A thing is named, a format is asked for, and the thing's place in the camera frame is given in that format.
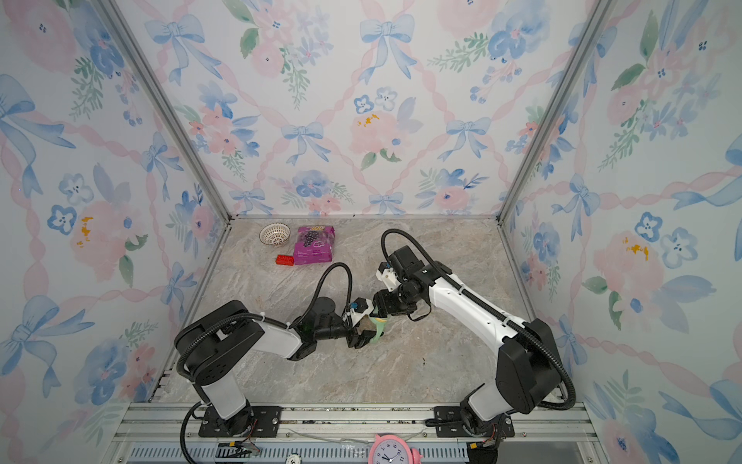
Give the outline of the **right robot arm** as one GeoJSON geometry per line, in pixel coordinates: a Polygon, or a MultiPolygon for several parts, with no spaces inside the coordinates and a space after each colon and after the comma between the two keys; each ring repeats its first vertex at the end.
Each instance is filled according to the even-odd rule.
{"type": "Polygon", "coordinates": [[[496,357],[494,379],[460,402],[462,427],[483,436],[513,413],[537,407],[564,411],[576,402],[574,384],[558,357],[556,340],[543,321],[526,321],[475,293],[440,262],[426,264],[409,247],[388,256],[376,272],[386,286],[374,295],[382,316],[408,315],[420,302],[453,316],[496,357]]]}

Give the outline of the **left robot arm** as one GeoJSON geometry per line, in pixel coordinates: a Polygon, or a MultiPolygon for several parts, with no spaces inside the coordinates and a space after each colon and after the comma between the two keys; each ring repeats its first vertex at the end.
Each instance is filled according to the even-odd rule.
{"type": "Polygon", "coordinates": [[[305,314],[282,323],[252,313],[231,301],[185,327],[175,338],[180,355],[176,370],[191,383],[206,410],[201,438],[274,438],[282,408],[253,406],[237,381],[236,367],[250,352],[274,354],[298,362],[323,340],[343,339],[363,348],[384,334],[386,321],[373,316],[372,302],[359,298],[338,313],[335,303],[319,297],[305,314]]]}

